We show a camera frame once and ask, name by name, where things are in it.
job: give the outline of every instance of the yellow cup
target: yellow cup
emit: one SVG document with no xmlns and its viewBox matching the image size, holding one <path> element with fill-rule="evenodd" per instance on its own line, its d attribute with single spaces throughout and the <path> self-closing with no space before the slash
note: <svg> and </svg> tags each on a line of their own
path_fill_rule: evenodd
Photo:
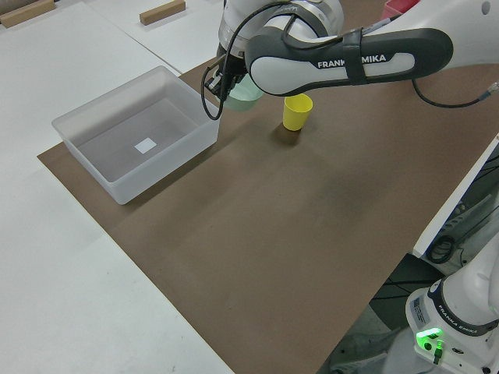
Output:
<svg viewBox="0 0 499 374">
<path fill-rule="evenodd" d="M 282 114 L 282 124 L 288 130 L 298 131 L 312 111 L 313 102 L 310 97 L 304 93 L 296 96 L 286 97 L 284 99 L 284 112 Z"/>
</svg>

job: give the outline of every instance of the brown table surface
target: brown table surface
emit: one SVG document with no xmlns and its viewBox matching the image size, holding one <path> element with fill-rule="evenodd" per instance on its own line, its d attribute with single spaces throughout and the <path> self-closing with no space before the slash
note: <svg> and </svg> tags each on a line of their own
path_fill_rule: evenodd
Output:
<svg viewBox="0 0 499 374">
<path fill-rule="evenodd" d="M 356 4 L 354 24 L 380 13 Z M 496 70 L 421 86 L 467 101 Z M 202 72 L 182 79 L 198 88 Z M 433 108 L 408 82 L 310 96 L 299 133 L 280 97 L 227 110 L 213 147 L 125 206 L 62 144 L 40 155 L 237 374 L 315 373 L 499 129 L 495 98 Z"/>
</svg>

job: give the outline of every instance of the pink container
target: pink container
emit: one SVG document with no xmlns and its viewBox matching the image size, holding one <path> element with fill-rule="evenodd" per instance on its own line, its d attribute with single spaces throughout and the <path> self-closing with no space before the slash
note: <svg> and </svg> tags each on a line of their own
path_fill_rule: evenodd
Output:
<svg viewBox="0 0 499 374">
<path fill-rule="evenodd" d="M 400 16 L 411 9 L 418 2 L 419 0 L 389 0 L 384 4 L 381 19 Z"/>
</svg>

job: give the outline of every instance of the glowing green indicator light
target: glowing green indicator light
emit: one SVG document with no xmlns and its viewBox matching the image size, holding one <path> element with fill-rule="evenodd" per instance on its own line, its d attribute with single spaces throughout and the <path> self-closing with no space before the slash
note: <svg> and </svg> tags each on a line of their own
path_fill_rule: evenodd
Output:
<svg viewBox="0 0 499 374">
<path fill-rule="evenodd" d="M 437 327 L 429 330 L 424 330 L 416 334 L 416 340 L 418 341 L 418 345 L 424 348 L 424 344 L 429 339 L 436 339 L 443 333 L 442 329 Z"/>
</svg>

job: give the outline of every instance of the white label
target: white label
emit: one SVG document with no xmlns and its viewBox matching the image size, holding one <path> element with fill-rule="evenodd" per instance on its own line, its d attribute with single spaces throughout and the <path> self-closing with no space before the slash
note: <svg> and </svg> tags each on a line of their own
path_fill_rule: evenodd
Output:
<svg viewBox="0 0 499 374">
<path fill-rule="evenodd" d="M 157 144 L 153 142 L 150 138 L 146 138 L 135 146 L 135 148 L 142 154 L 152 150 Z"/>
</svg>

